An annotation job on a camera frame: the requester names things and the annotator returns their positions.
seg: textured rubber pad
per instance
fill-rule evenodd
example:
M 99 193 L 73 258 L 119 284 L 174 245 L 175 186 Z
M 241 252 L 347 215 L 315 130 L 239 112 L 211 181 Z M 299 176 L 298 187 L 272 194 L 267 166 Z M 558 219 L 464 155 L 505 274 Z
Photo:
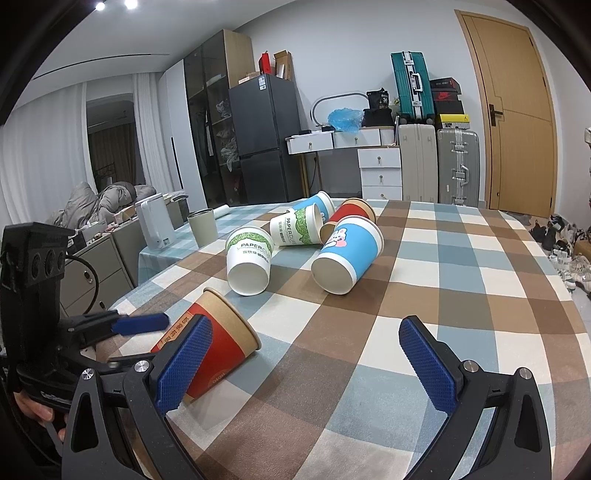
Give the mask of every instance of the textured rubber pad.
M 120 335 L 158 332 L 159 330 L 166 330 L 169 322 L 168 315 L 165 313 L 140 315 L 137 317 L 123 317 L 111 326 L 111 331 Z
M 448 415 L 456 409 L 456 384 L 437 354 L 413 323 L 404 319 L 398 330 L 400 346 L 436 410 Z
M 212 344 L 211 320 L 202 316 L 158 378 L 155 405 L 162 416 L 178 407 Z

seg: cardboard box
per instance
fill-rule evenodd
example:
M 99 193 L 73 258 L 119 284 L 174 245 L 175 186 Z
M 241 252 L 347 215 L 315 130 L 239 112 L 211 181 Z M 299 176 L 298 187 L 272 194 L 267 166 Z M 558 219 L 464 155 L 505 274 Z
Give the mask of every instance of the cardboard box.
M 260 75 L 261 75 L 260 72 L 252 72 L 252 73 L 249 73 L 243 79 L 238 80 L 238 85 L 240 85 L 241 83 L 247 82 L 248 80 L 255 79 L 256 77 L 258 77 Z
M 275 53 L 275 75 L 279 78 L 293 81 L 294 64 L 291 53 L 287 50 Z

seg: refrigerator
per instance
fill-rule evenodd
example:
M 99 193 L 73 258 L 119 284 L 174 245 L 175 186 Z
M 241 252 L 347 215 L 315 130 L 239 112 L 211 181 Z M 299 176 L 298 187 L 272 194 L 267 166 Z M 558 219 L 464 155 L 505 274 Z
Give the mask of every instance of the refrigerator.
M 260 75 L 230 89 L 230 106 L 248 203 L 301 199 L 300 163 L 285 141 L 300 132 L 295 84 Z

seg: shoe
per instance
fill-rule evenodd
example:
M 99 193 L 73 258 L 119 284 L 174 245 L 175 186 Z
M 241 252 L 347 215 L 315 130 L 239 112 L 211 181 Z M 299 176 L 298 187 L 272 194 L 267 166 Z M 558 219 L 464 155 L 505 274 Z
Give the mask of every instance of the shoe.
M 535 221 L 534 227 L 530 230 L 531 237 L 539 244 L 546 238 L 546 227 L 540 226 L 538 220 Z

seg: plaid tablecloth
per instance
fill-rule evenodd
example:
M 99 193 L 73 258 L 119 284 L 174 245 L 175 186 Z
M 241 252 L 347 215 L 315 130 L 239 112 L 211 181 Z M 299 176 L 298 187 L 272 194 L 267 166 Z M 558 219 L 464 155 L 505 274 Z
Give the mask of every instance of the plaid tablecloth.
M 540 247 L 498 211 L 371 203 L 384 253 L 345 296 L 312 279 L 317 248 L 288 247 L 274 254 L 267 290 L 240 297 L 226 282 L 219 240 L 116 305 L 174 322 L 210 286 L 261 337 L 262 349 L 238 369 L 168 413 L 187 451 L 212 479 L 403 478 L 445 419 L 398 342 L 401 319 L 416 314 L 460 359 L 506 374 L 532 370 L 553 478 L 564 478 L 591 441 L 591 342 Z M 160 337 L 107 340 L 99 358 L 146 352 Z M 455 478 L 468 473 L 491 413 Z
M 239 226 L 255 220 L 263 213 L 267 213 L 278 205 L 290 206 L 295 202 L 287 204 L 271 203 L 266 205 L 247 205 L 244 207 L 233 207 L 230 213 L 216 220 L 217 232 L 220 237 L 231 233 Z M 179 260 L 188 257 L 190 254 L 199 250 L 191 227 L 186 223 L 181 228 L 175 230 L 177 240 L 170 247 L 162 250 L 152 250 L 145 247 L 139 253 L 138 260 L 138 282 L 144 284 L 156 274 L 166 268 L 174 265 Z

